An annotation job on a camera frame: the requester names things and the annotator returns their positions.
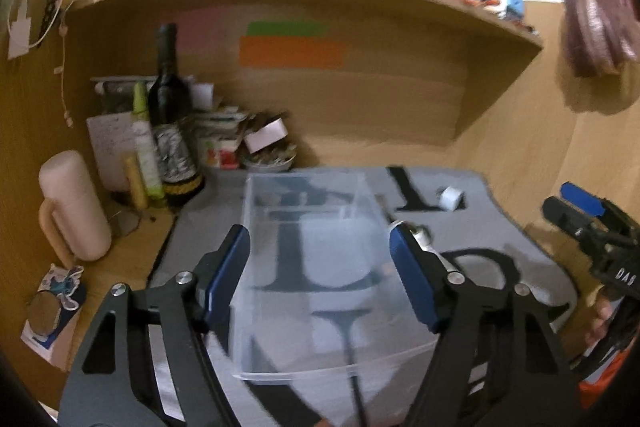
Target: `wooden desk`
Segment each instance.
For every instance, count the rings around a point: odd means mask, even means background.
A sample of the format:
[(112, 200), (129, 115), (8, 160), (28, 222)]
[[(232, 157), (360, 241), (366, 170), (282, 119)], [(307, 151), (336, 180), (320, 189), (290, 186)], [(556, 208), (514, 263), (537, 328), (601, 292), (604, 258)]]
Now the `wooden desk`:
[(133, 290), (145, 288), (146, 278), (174, 222), (174, 215), (166, 209), (150, 208), (149, 213), (156, 218), (155, 222), (141, 220), (135, 232), (114, 239), (111, 250), (105, 257), (95, 263), (87, 263), (84, 267), (82, 282), (87, 288), (86, 302), (82, 305), (74, 332), (67, 371), (71, 369), (84, 334), (111, 286), (124, 282)]

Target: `wine bottle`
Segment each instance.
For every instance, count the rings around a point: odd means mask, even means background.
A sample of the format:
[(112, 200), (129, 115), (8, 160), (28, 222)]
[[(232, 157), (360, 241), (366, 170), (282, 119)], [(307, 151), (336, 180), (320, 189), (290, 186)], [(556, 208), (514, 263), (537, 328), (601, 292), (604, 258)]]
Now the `wine bottle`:
[(178, 29), (166, 24), (158, 33), (158, 79), (149, 90), (148, 110), (158, 145), (160, 177), (170, 207), (183, 206), (204, 187), (197, 155), (190, 149), (191, 94), (178, 76)]

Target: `gray desk mat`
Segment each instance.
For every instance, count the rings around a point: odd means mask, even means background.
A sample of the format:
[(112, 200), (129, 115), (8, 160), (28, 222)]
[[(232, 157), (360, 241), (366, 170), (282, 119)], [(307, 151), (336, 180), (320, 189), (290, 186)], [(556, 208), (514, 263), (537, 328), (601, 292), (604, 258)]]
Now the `gray desk mat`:
[[(532, 288), (541, 302), (570, 305), (569, 310), (553, 323), (555, 328), (559, 328), (573, 312), (577, 291), (571, 278), (502, 213), (479, 174), (439, 168), (407, 168), (404, 173), (409, 188), (404, 185), (401, 189), (398, 172), (392, 176), (385, 168), (307, 171), (364, 173), (372, 192), (380, 197), (394, 217), (430, 228), (433, 246), (438, 251), (492, 248), (504, 252), (514, 259), (522, 281)], [(229, 227), (241, 223), (246, 176), (244, 171), (207, 173), (206, 188), (185, 206), (178, 218), (151, 286), (163, 284), (179, 271), (193, 269), (204, 254), (217, 250)], [(447, 186), (464, 192), (465, 208), (454, 212), (433, 211), (437, 206), (438, 190)], [(501, 284), (500, 270), (491, 261), (479, 257), (458, 261), (477, 284)], [(206, 346), (241, 425), (306, 427), (322, 417), (335, 426), (362, 424), (353, 398), (353, 380), (347, 377), (310, 378), (296, 381), (292, 388), (248, 385), (233, 377), (232, 363), (225, 352), (227, 333), (224, 328), (217, 335), (210, 333)], [(167, 414), (181, 419), (159, 327), (152, 328), (150, 339), (162, 404)], [(400, 366), (371, 364), (360, 368), (358, 387), (368, 425), (392, 426), (402, 421), (430, 360), (431, 352), (426, 352)]]

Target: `clear plastic box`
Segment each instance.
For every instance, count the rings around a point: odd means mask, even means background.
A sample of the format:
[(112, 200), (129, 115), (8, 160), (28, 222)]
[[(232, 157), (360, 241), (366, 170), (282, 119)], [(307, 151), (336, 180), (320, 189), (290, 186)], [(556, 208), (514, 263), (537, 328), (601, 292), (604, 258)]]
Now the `clear plastic box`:
[(232, 303), (236, 377), (353, 375), (433, 349), (364, 174), (251, 174), (243, 221), (252, 246)]

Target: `metal screw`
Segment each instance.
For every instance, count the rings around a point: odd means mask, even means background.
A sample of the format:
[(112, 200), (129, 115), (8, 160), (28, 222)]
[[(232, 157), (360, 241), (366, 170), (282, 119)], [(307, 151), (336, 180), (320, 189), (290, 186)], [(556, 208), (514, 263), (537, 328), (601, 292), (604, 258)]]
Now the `metal screw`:
[(175, 276), (175, 280), (178, 284), (188, 284), (193, 280), (193, 273), (180, 272)]
[(114, 284), (111, 287), (111, 295), (113, 295), (114, 297), (119, 297), (126, 291), (127, 291), (127, 286), (121, 282)]
[(449, 281), (451, 284), (462, 284), (463, 282), (465, 282), (465, 280), (465, 276), (460, 272), (450, 272), (447, 275), (447, 281)]
[(527, 295), (529, 295), (531, 293), (531, 289), (526, 285), (523, 284), (521, 282), (519, 282), (518, 284), (516, 284), (513, 287), (514, 292), (517, 293), (517, 295), (519, 295), (520, 297), (526, 297)]

